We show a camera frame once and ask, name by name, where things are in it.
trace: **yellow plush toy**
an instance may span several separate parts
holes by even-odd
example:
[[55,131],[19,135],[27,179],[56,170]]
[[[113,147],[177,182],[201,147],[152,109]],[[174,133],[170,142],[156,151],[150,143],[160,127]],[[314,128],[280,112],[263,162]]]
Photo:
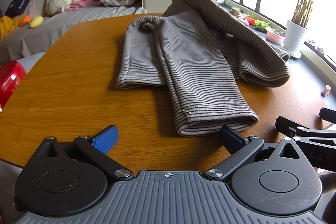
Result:
[[30,22],[30,27],[32,29],[40,26],[43,22],[43,17],[41,16],[34,16],[34,19]]
[[0,40],[9,35],[14,29],[14,22],[10,17],[3,16],[0,18]]

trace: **white flower pot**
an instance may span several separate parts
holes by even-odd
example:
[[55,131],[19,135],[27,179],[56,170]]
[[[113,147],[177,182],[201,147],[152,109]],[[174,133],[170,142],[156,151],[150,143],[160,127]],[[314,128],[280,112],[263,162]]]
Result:
[[301,57],[301,49],[306,40],[307,29],[303,28],[291,20],[287,21],[287,33],[283,47],[288,53],[295,57]]

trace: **wooden table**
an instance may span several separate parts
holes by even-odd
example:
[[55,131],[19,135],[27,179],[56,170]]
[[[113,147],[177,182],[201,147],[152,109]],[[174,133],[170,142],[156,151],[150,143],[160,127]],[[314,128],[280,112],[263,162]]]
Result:
[[[139,169],[206,170],[229,156],[218,136],[180,137],[166,87],[117,90],[123,39],[128,24],[140,15],[77,24],[53,45],[20,83],[0,114],[0,158],[24,165],[46,136],[72,141],[93,135],[109,124],[119,140],[108,153],[135,173]],[[283,136],[275,119],[287,116],[312,128],[325,106],[320,90],[303,79],[299,68],[279,88],[244,81],[238,86],[259,117],[244,131],[267,142]]]

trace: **screw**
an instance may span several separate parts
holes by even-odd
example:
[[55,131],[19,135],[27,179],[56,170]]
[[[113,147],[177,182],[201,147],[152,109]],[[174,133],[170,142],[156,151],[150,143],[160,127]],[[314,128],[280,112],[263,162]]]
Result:
[[114,172],[114,175],[117,176],[118,178],[127,178],[131,175],[131,172],[130,170],[119,169],[116,172]]
[[211,178],[219,178],[224,175],[224,173],[219,169],[211,169],[207,171],[207,175]]

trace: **striped sweater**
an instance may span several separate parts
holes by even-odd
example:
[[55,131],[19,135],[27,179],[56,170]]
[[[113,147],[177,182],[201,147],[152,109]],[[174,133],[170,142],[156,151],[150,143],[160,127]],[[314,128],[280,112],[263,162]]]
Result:
[[167,85],[182,136],[215,133],[222,125],[242,131],[258,116],[236,79],[283,85],[288,59],[212,0],[173,0],[162,17],[129,25],[117,87]]

